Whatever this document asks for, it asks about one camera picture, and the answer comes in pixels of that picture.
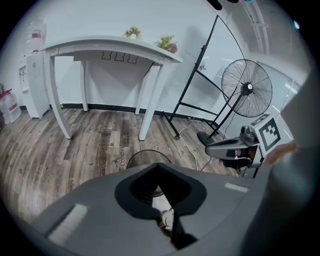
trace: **black baseboard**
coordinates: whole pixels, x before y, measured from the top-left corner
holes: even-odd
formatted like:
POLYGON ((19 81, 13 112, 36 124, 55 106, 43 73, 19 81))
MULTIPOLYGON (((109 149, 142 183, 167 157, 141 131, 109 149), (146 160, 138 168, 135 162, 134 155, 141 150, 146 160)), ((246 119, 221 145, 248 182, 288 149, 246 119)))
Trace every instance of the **black baseboard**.
MULTIPOLYGON (((64 103, 62 104, 63 109, 83 109, 83 105, 81 103, 64 103)), ((136 112, 136 108, 135 107, 131 107, 131 106, 116 106, 116 105, 104 105, 104 104, 88 104, 88 108, 91 110, 111 110, 111 111, 121 111, 121 112, 131 112, 134 113, 136 112)), ((26 106, 20 106, 21 110, 26 110, 26 106)), ((141 114, 145 114, 146 110, 144 108, 140 109, 141 114)), ((170 117, 172 115, 172 113, 170 112, 165 112, 165 114, 170 117)), ((154 115, 157 116, 161 116, 162 115, 162 111, 154 111, 154 115)), ((175 118, 183 118, 183 119, 193 119, 193 116, 189 116, 189 115, 185 115, 185 114, 175 114, 174 115, 175 118)), ((202 121, 203 118, 198 118, 196 117, 194 120, 196 121, 202 121)))

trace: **water bottle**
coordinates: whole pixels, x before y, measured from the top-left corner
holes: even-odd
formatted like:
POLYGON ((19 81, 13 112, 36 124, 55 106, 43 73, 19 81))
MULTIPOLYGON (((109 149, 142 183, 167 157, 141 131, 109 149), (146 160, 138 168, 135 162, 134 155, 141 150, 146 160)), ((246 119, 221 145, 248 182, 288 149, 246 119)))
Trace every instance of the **water bottle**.
POLYGON ((47 25, 43 20, 35 18, 27 27, 23 39, 24 56, 38 52, 40 47, 45 44, 47 25))
POLYGON ((3 115, 4 123, 7 125, 10 123, 9 110, 5 104, 6 92, 0 94, 0 112, 3 115))
POLYGON ((10 122, 13 123, 21 115, 22 111, 21 111, 20 107, 18 106, 16 96, 11 91, 12 91, 12 89, 7 90, 5 92, 6 94, 5 94, 4 104, 5 104, 6 109, 9 112, 10 122))

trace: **white wall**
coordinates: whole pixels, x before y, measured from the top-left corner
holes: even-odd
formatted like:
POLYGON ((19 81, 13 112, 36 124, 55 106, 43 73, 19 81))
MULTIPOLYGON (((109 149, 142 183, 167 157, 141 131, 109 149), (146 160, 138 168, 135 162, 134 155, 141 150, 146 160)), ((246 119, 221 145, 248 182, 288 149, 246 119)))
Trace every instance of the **white wall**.
MULTIPOLYGON (((225 11, 221 11, 220 15, 227 22, 225 11)), ((174 65, 156 108, 172 112, 201 47, 207 41, 216 13, 202 0, 42 0, 21 19, 1 53, 0 81, 6 88, 13 89, 20 105, 24 103, 17 67, 23 56, 21 42, 26 26, 34 16, 46 22, 47 44, 80 35, 122 36, 130 26, 138 27, 142 40, 150 44, 162 35, 175 35, 179 45, 177 54, 183 58, 183 63, 174 65)), ((245 51, 245 41, 239 33, 236 36, 245 51)), ((79 65, 77 61, 73 62, 72 57, 56 58, 56 82, 61 103, 81 103, 79 65)), ((143 59, 139 59, 137 65, 90 61, 88 102, 135 107, 143 74, 149 66, 150 63, 143 59)), ((214 94, 219 94, 219 91, 203 78, 195 77, 184 101, 211 109, 215 104, 211 97, 214 94)), ((147 100, 142 103, 142 108, 147 107, 147 100)), ((180 106, 178 113, 210 119, 214 117, 185 106, 180 106)))

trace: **small succulent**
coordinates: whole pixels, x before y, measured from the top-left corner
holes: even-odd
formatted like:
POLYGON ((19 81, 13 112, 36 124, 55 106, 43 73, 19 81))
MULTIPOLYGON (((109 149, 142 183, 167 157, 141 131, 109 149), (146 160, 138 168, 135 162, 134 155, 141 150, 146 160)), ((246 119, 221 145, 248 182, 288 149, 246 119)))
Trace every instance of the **small succulent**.
POLYGON ((174 35, 164 35, 161 36, 161 41, 156 42, 156 46, 159 48, 162 48, 164 50, 167 50, 170 53, 175 54, 178 51, 177 42, 172 42, 172 39, 174 38, 174 35))
POLYGON ((124 35, 126 38, 129 38, 132 34, 135 34, 136 38, 141 37, 141 31, 135 26, 132 26, 124 31, 124 35))

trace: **cable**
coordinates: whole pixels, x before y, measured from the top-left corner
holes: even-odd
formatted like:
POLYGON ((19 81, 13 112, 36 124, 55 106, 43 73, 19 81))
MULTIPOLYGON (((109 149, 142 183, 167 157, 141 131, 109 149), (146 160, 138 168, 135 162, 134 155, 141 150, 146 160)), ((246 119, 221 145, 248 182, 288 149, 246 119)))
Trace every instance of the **cable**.
POLYGON ((242 174, 242 177, 244 177, 246 175, 246 171, 247 171, 247 168, 244 169, 244 172, 242 174))
POLYGON ((228 127, 227 127, 227 128, 225 129, 225 131, 224 131, 223 140, 225 139, 225 136, 226 136, 226 133, 227 133, 227 129, 228 129, 229 126, 231 125, 232 120, 234 119, 235 115, 236 115, 236 112, 234 112, 234 115, 233 115, 233 117, 232 117, 232 119, 231 119, 231 122, 229 123, 228 127))
POLYGON ((210 156, 209 161, 204 165, 204 167, 200 170, 200 172, 202 172, 202 170, 207 166, 207 164, 209 164, 209 162, 211 161, 212 156, 210 156))
POLYGON ((246 159, 246 160, 251 160, 249 157, 237 157, 235 156, 234 160, 239 160, 239 159, 246 159))
POLYGON ((194 117, 194 118, 192 119, 192 122, 191 122, 191 124, 190 124, 188 127, 182 128, 182 130, 179 132, 179 134, 180 134, 181 140, 182 140, 183 143, 186 145, 186 148, 187 148, 187 149, 190 151, 190 153, 193 155, 194 160, 195 160, 195 169, 198 171, 197 159, 196 159, 194 153, 192 153, 192 151, 191 151, 190 148, 188 147, 187 143, 186 143, 186 142, 184 141, 184 139, 181 137, 181 132, 182 132, 184 129, 188 129, 190 126, 192 126, 192 124, 194 123, 195 118, 196 118, 196 117, 194 117))
MULTIPOLYGON (((241 106, 240 107, 238 107, 238 109, 237 110, 239 110, 242 106, 243 106, 243 104, 245 103, 245 101, 246 101, 247 99, 245 99, 243 102, 242 102, 242 104, 241 104, 241 106)), ((231 125, 231 123, 232 123, 232 120, 234 119, 234 117, 235 117, 235 115, 236 115, 236 111, 234 111, 234 114, 233 114, 233 117, 232 117, 232 119, 231 119, 231 122, 229 123, 229 125, 228 125, 228 127, 225 129, 225 131, 224 131, 224 135, 223 135, 223 140, 225 139, 225 136, 226 136, 226 133, 227 133, 227 129, 229 128, 229 126, 231 125)))

